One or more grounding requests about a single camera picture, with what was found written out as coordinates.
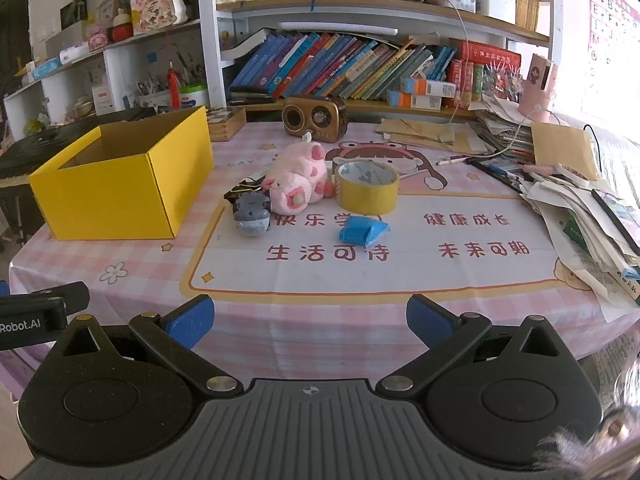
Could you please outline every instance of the white shelf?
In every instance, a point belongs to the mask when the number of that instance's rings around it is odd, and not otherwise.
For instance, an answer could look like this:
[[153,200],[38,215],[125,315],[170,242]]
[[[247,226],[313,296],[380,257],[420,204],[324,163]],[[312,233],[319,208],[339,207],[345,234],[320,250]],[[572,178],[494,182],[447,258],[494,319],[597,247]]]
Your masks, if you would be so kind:
[[[316,0],[311,12],[311,0],[254,0],[220,6],[220,10],[231,13],[234,18],[261,18],[270,16],[303,15],[304,21],[318,21],[315,14],[330,14],[341,23],[353,23],[357,15],[380,18],[393,23],[394,19],[412,20],[422,23],[441,23],[460,27],[455,9],[434,6],[408,0]],[[512,25],[495,18],[461,10],[460,15],[467,31],[500,36],[513,41],[548,46],[549,37],[533,30]]]

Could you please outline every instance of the decorative figurine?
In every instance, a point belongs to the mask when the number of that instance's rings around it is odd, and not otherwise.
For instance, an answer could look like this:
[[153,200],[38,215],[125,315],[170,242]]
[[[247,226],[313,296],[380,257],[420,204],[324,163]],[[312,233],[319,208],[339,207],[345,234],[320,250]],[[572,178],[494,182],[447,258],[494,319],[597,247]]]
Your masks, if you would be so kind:
[[187,20],[183,0],[132,0],[131,17],[134,34],[178,25]]

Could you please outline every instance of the blue gripper pad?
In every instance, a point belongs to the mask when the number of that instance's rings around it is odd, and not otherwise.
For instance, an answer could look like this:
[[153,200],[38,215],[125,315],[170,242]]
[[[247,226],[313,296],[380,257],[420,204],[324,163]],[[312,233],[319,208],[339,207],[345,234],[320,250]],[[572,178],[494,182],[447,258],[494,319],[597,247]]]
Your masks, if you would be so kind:
[[199,294],[169,316],[160,320],[160,326],[182,346],[191,349],[213,327],[215,307],[206,294]]

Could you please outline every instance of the blue cloth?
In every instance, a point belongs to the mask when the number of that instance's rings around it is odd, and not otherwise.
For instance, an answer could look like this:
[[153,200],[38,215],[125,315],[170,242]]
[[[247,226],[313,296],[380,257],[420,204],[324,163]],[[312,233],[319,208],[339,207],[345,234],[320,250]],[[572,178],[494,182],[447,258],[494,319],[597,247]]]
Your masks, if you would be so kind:
[[389,224],[380,220],[374,220],[368,216],[350,216],[340,229],[341,242],[351,245],[364,245],[365,247],[375,243],[382,233],[389,231]]

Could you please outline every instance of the retro radio speaker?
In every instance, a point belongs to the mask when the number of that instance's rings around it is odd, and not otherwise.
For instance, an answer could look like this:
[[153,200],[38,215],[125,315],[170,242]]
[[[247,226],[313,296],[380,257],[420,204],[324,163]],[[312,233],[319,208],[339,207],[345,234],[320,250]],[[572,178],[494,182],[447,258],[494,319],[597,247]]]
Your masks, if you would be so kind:
[[317,142],[336,142],[347,131],[344,102],[333,97],[289,97],[284,101],[282,122],[290,136],[307,132]]

